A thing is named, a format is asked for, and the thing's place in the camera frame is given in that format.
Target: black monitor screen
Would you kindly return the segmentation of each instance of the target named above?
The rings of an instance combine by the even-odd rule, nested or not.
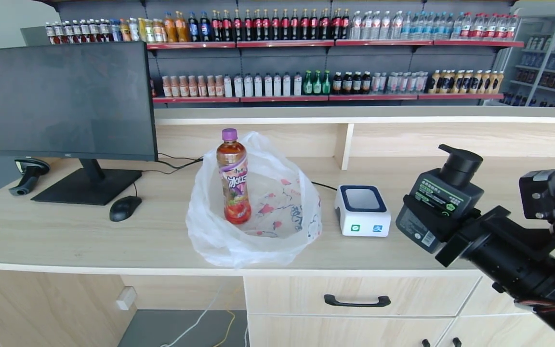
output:
[[[145,44],[0,49],[0,154],[156,160]]]

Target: floor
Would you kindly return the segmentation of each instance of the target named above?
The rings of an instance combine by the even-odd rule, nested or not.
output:
[[[20,178],[13,157],[0,156],[0,188]],[[227,340],[220,347],[243,347],[247,320],[245,311],[234,311],[236,318]],[[119,347],[160,347],[172,343],[198,320],[202,311],[139,310],[121,339]],[[231,315],[225,311],[209,311],[198,326],[174,347],[214,347],[222,341]]]

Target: plastic bag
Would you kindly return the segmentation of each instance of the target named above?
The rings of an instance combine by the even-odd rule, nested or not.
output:
[[[318,191],[304,173],[257,132],[239,142],[248,158],[252,215],[236,226],[224,218],[217,147],[203,157],[185,224],[194,250],[216,266],[289,264],[322,231]]]

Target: computer monitor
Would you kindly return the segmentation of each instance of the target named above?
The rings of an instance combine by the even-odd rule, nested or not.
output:
[[[144,42],[0,49],[0,154],[79,158],[32,200],[106,205],[141,176],[97,160],[157,160]]]

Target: white wall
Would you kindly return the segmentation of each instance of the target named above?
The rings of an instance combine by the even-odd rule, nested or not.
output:
[[[0,48],[24,46],[20,28],[59,20],[55,9],[33,0],[0,0]]]

